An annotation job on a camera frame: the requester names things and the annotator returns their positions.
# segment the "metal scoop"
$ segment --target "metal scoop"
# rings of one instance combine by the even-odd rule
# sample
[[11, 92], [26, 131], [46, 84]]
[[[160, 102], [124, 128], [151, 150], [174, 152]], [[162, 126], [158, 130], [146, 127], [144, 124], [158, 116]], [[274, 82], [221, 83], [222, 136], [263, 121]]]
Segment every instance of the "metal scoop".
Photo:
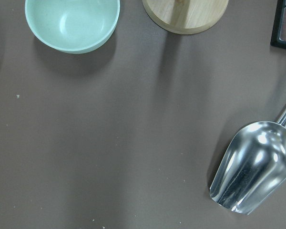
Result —
[[255, 122], [234, 136], [210, 187], [231, 211], [250, 214], [286, 180], [286, 108], [275, 122]]

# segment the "gray tabletop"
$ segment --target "gray tabletop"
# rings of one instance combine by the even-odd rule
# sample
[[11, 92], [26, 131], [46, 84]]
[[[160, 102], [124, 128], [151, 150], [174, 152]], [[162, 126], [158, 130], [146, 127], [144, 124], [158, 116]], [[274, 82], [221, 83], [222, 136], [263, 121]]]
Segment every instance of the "gray tabletop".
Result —
[[275, 11], [230, 0], [177, 35], [121, 0], [108, 42], [72, 55], [0, 0], [0, 229], [286, 229], [286, 182], [249, 216], [208, 192], [236, 131], [286, 103]]

